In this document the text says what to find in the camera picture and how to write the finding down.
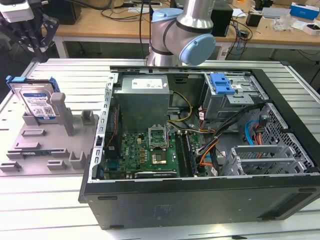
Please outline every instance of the workbench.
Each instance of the workbench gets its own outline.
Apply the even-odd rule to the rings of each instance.
[[[100,113],[110,66],[141,66],[139,59],[49,59],[31,63],[23,76],[55,77],[73,114]],[[213,68],[262,69],[320,141],[320,96],[290,66],[278,61],[206,61]],[[0,104],[0,162],[7,161],[23,125],[24,106],[11,92]],[[320,199],[284,221],[101,230],[87,204],[78,202],[81,174],[0,177],[0,239],[172,240],[172,239],[319,239]]]
[[[253,0],[245,2],[234,1],[232,8],[240,8],[248,12],[254,4]],[[273,5],[274,8],[285,8],[281,5]],[[109,16],[111,10],[104,12]],[[113,18],[123,18],[139,14],[138,12],[122,12],[112,14]],[[236,20],[245,24],[247,17],[238,17]],[[293,29],[293,31],[274,31],[272,29],[273,19],[262,18],[258,27],[250,27],[253,33],[252,39],[247,43],[249,48],[269,49],[298,49],[298,50],[320,50],[320,36],[311,36],[307,33]],[[141,37],[144,44],[149,43],[149,23],[143,20],[141,23]],[[225,60],[227,53],[236,38],[236,31],[229,27],[226,37],[215,37],[216,46],[220,47],[218,60]],[[90,8],[82,8],[81,15],[74,25],[60,25],[53,38],[60,58],[68,58],[65,42],[97,42],[97,43],[140,43],[139,21],[120,22],[108,19],[101,15],[101,11]]]

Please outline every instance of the motherboard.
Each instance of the motherboard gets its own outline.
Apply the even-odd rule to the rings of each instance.
[[[196,149],[199,146],[198,135],[191,132],[125,132],[122,134],[119,159],[107,159],[104,177],[193,177],[197,174]]]

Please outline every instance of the blue hard drive label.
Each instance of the blue hard drive label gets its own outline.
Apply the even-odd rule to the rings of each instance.
[[[51,104],[48,103],[48,96],[45,93],[23,93],[22,97],[36,118],[43,120],[56,118],[56,113]]]
[[[27,98],[44,98],[47,95],[45,93],[24,93],[23,96]]]
[[[55,116],[39,116],[39,117],[37,117],[37,119],[52,120],[52,119],[56,119],[56,117]]]

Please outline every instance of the blue box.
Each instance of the blue box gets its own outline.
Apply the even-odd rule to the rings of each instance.
[[[316,6],[309,6],[301,3],[293,2],[290,6],[290,15],[300,18],[313,20],[318,17],[320,8]]]

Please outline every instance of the gray floor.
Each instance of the gray floor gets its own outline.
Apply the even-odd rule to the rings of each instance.
[[[94,42],[68,42],[67,48],[71,58],[121,58],[121,59],[140,59],[142,58],[141,47],[139,44],[127,43],[98,43]],[[148,45],[143,46],[144,54],[148,53]],[[212,60],[218,55],[218,48],[212,54]],[[241,61],[271,61],[269,59],[270,49],[267,48],[248,48],[242,55]],[[316,51],[305,51],[310,54]],[[51,58],[57,58],[55,46],[48,50]],[[31,57],[27,55],[21,48],[17,50],[14,45],[9,52],[2,52],[0,55],[0,102],[6,96],[9,89],[5,84],[5,78],[8,75],[20,76],[27,64],[31,61]],[[309,59],[320,61],[320,54],[306,55]],[[230,55],[228,60],[235,60],[236,56]],[[310,82],[320,65],[315,65],[314,61],[310,61],[296,50],[280,49],[274,57],[275,61],[287,61],[295,70],[307,81]],[[313,81],[312,86],[317,90],[320,86],[320,73]]]

